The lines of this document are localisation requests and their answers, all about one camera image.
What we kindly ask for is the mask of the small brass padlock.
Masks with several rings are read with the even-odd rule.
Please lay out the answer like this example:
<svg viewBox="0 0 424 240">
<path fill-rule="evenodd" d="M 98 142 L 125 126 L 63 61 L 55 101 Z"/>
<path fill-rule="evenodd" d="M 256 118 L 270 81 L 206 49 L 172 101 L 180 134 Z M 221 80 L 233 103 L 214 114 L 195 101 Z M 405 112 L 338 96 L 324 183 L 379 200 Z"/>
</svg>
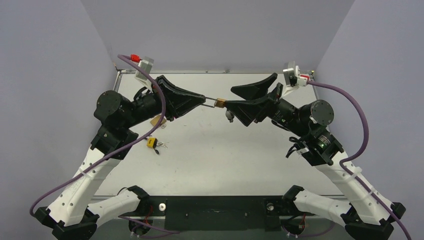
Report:
<svg viewBox="0 0 424 240">
<path fill-rule="evenodd" d="M 207 101 L 213 101 L 213 104 L 207 104 Z M 201 106 L 208 108 L 225 108 L 226 107 L 226 99 L 223 98 L 213 98 L 213 97 L 205 97 L 205 102 L 201 104 Z"/>
</svg>

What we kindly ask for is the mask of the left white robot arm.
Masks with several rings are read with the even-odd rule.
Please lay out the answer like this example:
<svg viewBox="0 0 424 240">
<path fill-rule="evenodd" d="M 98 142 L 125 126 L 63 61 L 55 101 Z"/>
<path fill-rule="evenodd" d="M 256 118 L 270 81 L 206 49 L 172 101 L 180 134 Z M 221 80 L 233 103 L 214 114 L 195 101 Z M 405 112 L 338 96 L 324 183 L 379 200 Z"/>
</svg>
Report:
<svg viewBox="0 0 424 240">
<path fill-rule="evenodd" d="M 94 111 L 101 127 L 85 159 L 58 198 L 38 208 L 34 217 L 51 228 L 58 240 L 88 240 L 98 227 L 118 216 L 145 214 L 149 195 L 136 185 L 109 199 L 97 203 L 91 200 L 138 138 L 132 127 L 161 114 L 172 121 L 205 101 L 204 95 L 177 87 L 164 76 L 157 77 L 155 84 L 142 87 L 131 100 L 113 90 L 102 93 Z"/>
</svg>

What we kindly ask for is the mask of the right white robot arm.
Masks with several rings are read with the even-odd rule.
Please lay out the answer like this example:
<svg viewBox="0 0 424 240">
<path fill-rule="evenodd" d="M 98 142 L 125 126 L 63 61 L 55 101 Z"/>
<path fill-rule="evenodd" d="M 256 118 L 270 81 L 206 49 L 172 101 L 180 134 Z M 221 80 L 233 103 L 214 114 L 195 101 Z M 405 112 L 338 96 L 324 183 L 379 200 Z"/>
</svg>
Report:
<svg viewBox="0 0 424 240">
<path fill-rule="evenodd" d="M 289 214 L 299 211 L 328 219 L 342 226 L 356 240 L 389 239 L 394 230 L 393 223 L 401 224 L 406 209 L 402 203 L 385 198 L 366 180 L 362 169 L 353 164 L 353 160 L 367 148 L 370 135 L 367 118 L 359 103 L 343 89 L 313 81 L 307 76 L 288 79 L 288 90 L 303 86 L 326 88 L 343 95 L 353 105 L 362 124 L 363 140 L 356 153 L 343 157 L 342 144 L 327 129 L 334 120 L 332 106 L 327 101 L 316 100 L 295 107 L 284 99 L 286 92 L 281 83 L 269 91 L 276 79 L 277 74 L 273 73 L 255 83 L 233 86 L 231 92 L 240 100 L 227 100 L 225 108 L 245 126 L 269 118 L 276 127 L 291 132 L 292 146 L 287 154 L 298 153 L 346 198 L 346 201 L 340 201 L 294 185 L 282 197 L 283 209 Z"/>
</svg>

